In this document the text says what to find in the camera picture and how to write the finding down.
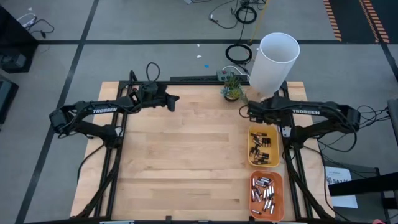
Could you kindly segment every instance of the white cylinder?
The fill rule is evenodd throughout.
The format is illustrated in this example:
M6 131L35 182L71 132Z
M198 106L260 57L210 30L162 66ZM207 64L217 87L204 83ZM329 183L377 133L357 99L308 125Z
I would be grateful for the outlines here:
M257 51L250 74L250 85L265 97L272 97L299 54L299 43L293 37L283 33L266 35Z

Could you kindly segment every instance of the potted plant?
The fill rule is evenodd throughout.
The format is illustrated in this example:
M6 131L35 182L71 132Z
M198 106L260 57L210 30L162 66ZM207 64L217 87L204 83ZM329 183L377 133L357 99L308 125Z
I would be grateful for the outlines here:
M240 79L234 75L228 77L225 81L224 88L221 90L221 94L228 102L234 102L240 97L243 97L244 93Z

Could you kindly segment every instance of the wooden table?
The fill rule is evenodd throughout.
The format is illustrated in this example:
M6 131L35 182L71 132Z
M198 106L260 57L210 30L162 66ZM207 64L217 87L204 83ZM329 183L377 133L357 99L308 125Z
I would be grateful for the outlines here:
M118 82L104 82L99 100L115 99L117 87ZM288 82L288 88L291 100L307 100L302 82ZM248 220L249 176L258 169L247 159L248 128L253 123L238 114L243 102L226 102L220 89L214 85L169 86L168 93L181 97L175 112L148 108L128 116L112 219L164 220L171 215L173 220ZM245 89L250 100L260 100L250 87ZM93 122L110 124L111 117L96 115ZM308 115L294 115L294 120L296 125L312 124ZM89 140L86 156L101 144L98 138ZM314 139L305 145L318 149ZM334 216L325 202L319 154L306 149L301 153L308 188ZM103 149L83 166L71 215L79 213L97 191L104 154ZM267 170L283 177L284 220L295 220L284 162L280 157L280 164ZM305 217L299 188L297 192ZM328 192L327 199L331 204Z

